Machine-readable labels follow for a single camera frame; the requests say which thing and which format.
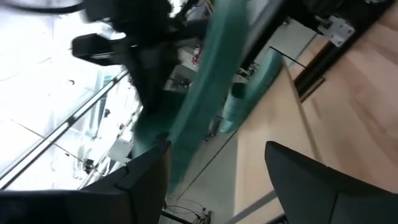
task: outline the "wooden desk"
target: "wooden desk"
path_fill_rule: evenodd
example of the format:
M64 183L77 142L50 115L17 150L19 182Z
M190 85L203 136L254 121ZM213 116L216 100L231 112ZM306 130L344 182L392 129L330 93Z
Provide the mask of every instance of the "wooden desk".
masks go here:
M285 65L238 131L235 214L273 190L264 160L266 142L271 140L308 157L317 157L312 133ZM275 199L239 223L265 223L281 214L282 207Z

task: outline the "metal bracket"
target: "metal bracket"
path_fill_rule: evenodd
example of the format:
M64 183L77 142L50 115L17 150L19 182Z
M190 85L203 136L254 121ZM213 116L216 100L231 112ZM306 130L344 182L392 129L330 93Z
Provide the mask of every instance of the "metal bracket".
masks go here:
M318 30L335 46L341 47L355 33L355 29L344 19L335 16L330 16L329 21L328 27L319 26Z

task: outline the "teal cloth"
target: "teal cloth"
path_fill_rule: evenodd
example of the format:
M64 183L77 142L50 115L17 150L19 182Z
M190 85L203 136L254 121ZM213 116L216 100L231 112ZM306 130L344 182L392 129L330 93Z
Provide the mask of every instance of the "teal cloth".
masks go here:
M201 65L186 96L165 91L159 113L142 115L136 123L134 142L141 152L157 144L158 134L169 132L172 142L169 193L180 182L223 105L241 62L248 28L245 0L218 0Z
M221 133L231 133L242 125L279 74L282 61L281 54L270 49L257 72L246 84L232 85L223 109Z

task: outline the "white floor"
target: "white floor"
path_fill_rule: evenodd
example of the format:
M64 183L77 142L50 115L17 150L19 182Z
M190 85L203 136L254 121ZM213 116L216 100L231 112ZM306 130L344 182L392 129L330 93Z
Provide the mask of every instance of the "white floor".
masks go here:
M167 199L168 205L182 206L195 212L201 211L202 205L213 211L213 223L229 220L234 210L236 146L235 135L231 134L218 134L209 142L203 142L185 177L173 195ZM170 207L170 213L173 213L172 210L175 211L175 215L188 221L195 219L192 213L181 214L189 212L182 208ZM177 222L161 218L159 223Z

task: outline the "wooden panel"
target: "wooden panel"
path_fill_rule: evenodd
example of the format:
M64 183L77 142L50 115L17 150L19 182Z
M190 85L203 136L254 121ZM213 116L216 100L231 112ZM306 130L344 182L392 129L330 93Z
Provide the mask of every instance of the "wooden panel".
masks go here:
M398 193L398 4L326 74L303 107L324 163Z
M267 141L314 157L313 137L286 66L238 131L235 214L273 190L264 160ZM283 213L277 200L266 207L241 223L265 223Z

